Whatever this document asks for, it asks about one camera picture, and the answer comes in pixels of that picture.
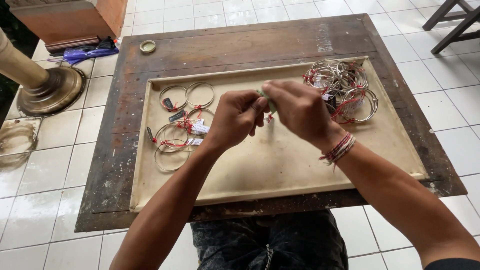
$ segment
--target wooden table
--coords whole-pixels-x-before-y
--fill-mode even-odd
[[[139,45],[154,40],[156,51]],[[125,37],[115,68],[76,232],[128,228],[135,155],[148,78],[368,55],[438,196],[466,190],[367,14]],[[122,164],[123,174],[113,165]],[[356,189],[194,207],[205,221],[365,205]]]

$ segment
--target person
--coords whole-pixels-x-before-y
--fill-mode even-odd
[[[330,119],[315,89],[290,81],[266,81],[262,89],[280,121],[323,153],[346,131]],[[158,269],[180,235],[202,185],[227,149],[254,136],[269,112],[254,90],[220,97],[209,133],[155,193],[128,230],[111,270]],[[417,180],[355,142],[336,165],[361,195],[416,248],[425,270],[480,270],[480,247],[450,210]],[[345,244],[328,210],[191,224],[201,270],[346,270]]]

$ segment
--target white tile floor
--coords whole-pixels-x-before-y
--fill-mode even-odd
[[[430,54],[458,24],[444,22],[432,31],[422,30],[443,1],[129,0],[122,36],[369,13],[469,192],[442,201],[480,241],[480,40],[454,43],[439,56]],[[476,7],[480,0],[470,4]],[[478,29],[475,24],[469,31]],[[39,42],[33,60],[44,67],[60,64],[45,61],[47,57]],[[108,269],[125,231],[74,233],[73,228],[116,60],[114,55],[77,65],[91,78],[88,90],[68,111],[41,123],[22,119],[12,106],[7,119],[36,125],[38,145],[25,164],[0,169],[2,269]],[[0,159],[20,157],[25,154],[15,153],[25,151],[27,147],[18,147]],[[411,243],[372,207],[332,212],[347,244],[350,269],[421,269]],[[196,266],[187,224],[161,269]]]

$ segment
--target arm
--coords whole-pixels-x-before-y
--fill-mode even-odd
[[[210,132],[193,155],[148,201],[133,221],[110,269],[158,269],[177,241],[216,160],[255,127],[263,126],[267,100],[254,90],[227,92]]]
[[[294,82],[270,81],[264,92],[280,121],[323,153],[345,135],[322,95]],[[443,258],[480,260],[480,247],[450,210],[417,180],[356,142],[337,166],[362,196],[417,249],[423,267]]]

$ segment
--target green cloth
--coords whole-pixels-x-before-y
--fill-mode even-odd
[[[274,114],[276,112],[275,105],[273,105],[273,102],[270,100],[270,97],[263,92],[263,90],[256,90],[257,93],[262,95],[262,97],[265,97],[268,100],[268,106],[270,107],[270,114]]]

